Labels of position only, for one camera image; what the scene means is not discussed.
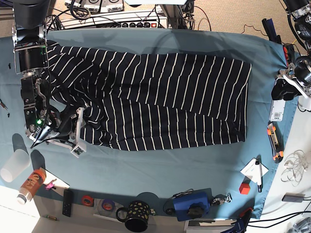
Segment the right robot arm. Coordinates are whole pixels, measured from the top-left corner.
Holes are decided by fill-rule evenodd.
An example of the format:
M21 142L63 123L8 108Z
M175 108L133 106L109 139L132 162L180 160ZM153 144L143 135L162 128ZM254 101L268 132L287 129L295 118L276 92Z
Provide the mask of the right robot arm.
M16 74L22 74L25 133L33 146L52 143L68 148L78 156L86 151L80 138L86 107L69 103L63 111L58 111L50 104L52 76L42 77L43 72L50 72L48 31L64 27L58 15L47 14L49 7L48 0L13 1L13 52Z

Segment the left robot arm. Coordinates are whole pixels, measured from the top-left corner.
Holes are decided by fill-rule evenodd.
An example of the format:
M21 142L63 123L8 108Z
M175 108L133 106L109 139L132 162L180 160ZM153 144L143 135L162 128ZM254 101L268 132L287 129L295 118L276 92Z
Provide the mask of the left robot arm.
M273 100L290 101L297 96L311 99L311 2L309 0L285 0L287 20L297 42L307 52L295 58L292 44L285 44L287 69L281 69L275 77L271 96Z

